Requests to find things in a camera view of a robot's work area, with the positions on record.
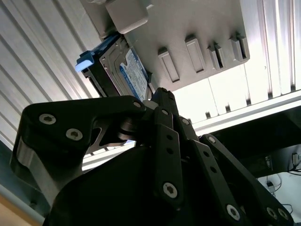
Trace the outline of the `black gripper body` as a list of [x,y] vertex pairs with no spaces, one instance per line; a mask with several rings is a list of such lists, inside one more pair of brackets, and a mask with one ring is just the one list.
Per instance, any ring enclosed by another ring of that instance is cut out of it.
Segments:
[[47,226],[214,226],[225,206],[178,147],[135,147],[67,184]]

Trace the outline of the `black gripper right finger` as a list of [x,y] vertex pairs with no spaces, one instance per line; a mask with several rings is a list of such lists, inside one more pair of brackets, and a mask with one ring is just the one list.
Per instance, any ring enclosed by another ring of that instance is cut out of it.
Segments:
[[174,115],[182,150],[194,172],[205,178],[212,207],[202,218],[219,226],[292,226],[287,209],[218,141],[205,134],[198,138],[191,123],[178,113],[175,97],[165,91],[165,103]]

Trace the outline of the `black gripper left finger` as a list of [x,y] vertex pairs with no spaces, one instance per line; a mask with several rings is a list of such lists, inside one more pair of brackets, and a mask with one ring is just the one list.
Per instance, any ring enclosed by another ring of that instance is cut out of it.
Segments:
[[22,113],[11,167],[52,208],[71,181],[135,147],[178,147],[174,115],[159,88],[133,96],[33,104]]

